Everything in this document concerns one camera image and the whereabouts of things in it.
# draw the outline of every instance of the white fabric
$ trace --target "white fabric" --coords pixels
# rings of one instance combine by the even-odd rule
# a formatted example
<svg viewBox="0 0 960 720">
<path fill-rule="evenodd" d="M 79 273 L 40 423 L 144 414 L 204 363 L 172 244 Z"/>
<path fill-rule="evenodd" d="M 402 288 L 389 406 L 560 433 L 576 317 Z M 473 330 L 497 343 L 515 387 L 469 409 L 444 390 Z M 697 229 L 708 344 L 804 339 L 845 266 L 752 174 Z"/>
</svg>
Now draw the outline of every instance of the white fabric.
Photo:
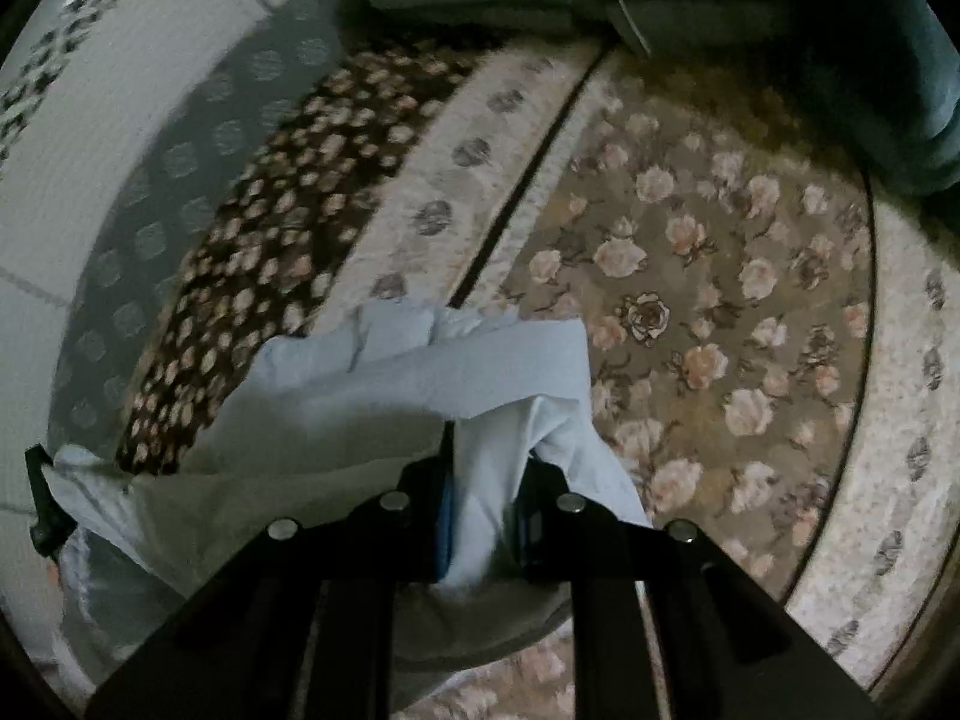
<svg viewBox="0 0 960 720">
<path fill-rule="evenodd" d="M 80 526 L 187 596 L 272 519 L 328 522 L 392 488 L 435 453 L 448 419 L 458 420 L 453 561 L 440 583 L 397 597 L 395 659 L 400 671 L 453 671 L 568 617 L 564 589 L 515 579 L 511 504 L 530 450 L 572 490 L 648 524 L 592 428 L 577 320 L 370 303 L 325 336 L 266 343 L 179 474 L 133 477 L 72 446 L 46 477 Z"/>
</svg>

